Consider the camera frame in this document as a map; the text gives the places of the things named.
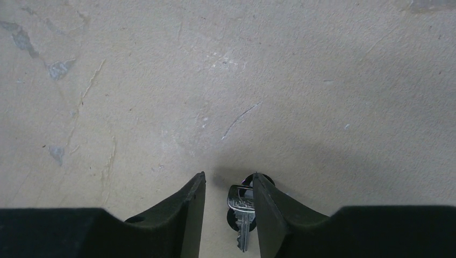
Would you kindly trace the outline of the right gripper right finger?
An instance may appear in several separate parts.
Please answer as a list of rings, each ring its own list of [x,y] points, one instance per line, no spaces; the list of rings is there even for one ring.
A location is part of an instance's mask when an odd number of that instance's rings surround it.
[[[253,175],[261,257],[455,257],[455,207],[344,206],[321,214]]]

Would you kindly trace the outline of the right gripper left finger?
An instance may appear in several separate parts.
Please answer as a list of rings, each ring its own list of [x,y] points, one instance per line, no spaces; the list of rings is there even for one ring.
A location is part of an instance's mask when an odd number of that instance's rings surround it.
[[[1,209],[1,257],[198,257],[206,180],[119,220],[102,208]]]

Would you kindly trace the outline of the small key fob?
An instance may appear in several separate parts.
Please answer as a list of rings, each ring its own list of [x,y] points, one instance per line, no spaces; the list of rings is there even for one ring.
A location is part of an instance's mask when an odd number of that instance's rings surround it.
[[[230,186],[227,194],[227,222],[238,232],[237,247],[242,251],[248,250],[249,234],[256,226],[253,174],[247,176],[240,184]]]

